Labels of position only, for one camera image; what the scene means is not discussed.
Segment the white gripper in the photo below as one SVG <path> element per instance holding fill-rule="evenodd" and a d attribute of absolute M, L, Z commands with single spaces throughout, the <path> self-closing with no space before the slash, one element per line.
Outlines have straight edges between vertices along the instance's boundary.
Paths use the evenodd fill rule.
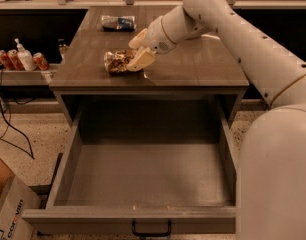
<path fill-rule="evenodd" d="M 129 41 L 131 49 L 138 49 L 134 58 L 127 64 L 127 69 L 137 72 L 155 61 L 155 53 L 166 54 L 176 48 L 165 33 L 160 16 L 150 23 L 148 28 L 141 30 Z"/>

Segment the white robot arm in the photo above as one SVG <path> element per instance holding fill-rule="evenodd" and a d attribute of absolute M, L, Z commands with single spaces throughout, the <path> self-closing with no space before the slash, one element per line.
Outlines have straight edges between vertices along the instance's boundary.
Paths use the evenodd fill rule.
<path fill-rule="evenodd" d="M 306 63 L 226 0 L 182 0 L 129 45 L 129 69 L 153 63 L 181 41 L 215 32 L 256 87 L 268 112 L 248 129 L 236 163 L 236 239 L 306 240 Z"/>

